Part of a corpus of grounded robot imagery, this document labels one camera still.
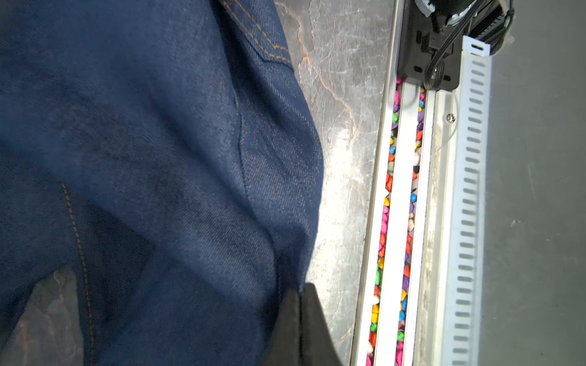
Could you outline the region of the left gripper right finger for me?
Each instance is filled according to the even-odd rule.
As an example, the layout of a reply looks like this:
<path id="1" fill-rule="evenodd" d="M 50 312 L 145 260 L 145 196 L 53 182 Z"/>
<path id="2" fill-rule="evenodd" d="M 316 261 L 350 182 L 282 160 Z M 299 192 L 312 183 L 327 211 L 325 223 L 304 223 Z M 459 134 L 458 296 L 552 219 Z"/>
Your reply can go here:
<path id="1" fill-rule="evenodd" d="M 301 328 L 302 365 L 341 365 L 317 289 L 312 283 L 307 283 L 301 294 Z"/>

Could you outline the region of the dark blue denim trousers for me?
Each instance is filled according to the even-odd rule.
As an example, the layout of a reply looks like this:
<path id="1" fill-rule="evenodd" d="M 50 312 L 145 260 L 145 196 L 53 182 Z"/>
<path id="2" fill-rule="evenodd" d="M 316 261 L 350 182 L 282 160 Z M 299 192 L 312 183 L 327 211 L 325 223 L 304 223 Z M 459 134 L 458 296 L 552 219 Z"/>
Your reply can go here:
<path id="1" fill-rule="evenodd" d="M 324 162 L 271 1 L 1 4 L 1 334 L 75 271 L 92 365 L 258 365 Z"/>

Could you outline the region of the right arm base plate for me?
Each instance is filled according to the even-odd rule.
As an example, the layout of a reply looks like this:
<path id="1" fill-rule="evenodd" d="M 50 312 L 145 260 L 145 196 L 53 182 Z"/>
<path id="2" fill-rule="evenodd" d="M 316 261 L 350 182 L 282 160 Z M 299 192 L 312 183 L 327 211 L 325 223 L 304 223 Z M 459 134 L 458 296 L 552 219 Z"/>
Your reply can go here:
<path id="1" fill-rule="evenodd" d="M 462 52 L 494 55 L 508 41 L 512 1 L 405 1 L 398 77 L 426 90 L 459 86 Z"/>

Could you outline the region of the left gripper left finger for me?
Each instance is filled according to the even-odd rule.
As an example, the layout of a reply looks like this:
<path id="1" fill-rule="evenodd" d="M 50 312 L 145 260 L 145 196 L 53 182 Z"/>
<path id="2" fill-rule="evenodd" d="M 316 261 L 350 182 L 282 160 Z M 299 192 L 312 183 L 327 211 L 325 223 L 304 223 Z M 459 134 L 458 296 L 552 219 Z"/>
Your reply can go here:
<path id="1" fill-rule="evenodd" d="M 297 366 L 301 355 L 301 303 L 296 290 L 290 290 L 283 298 L 273 330 L 271 345 L 263 365 Z"/>

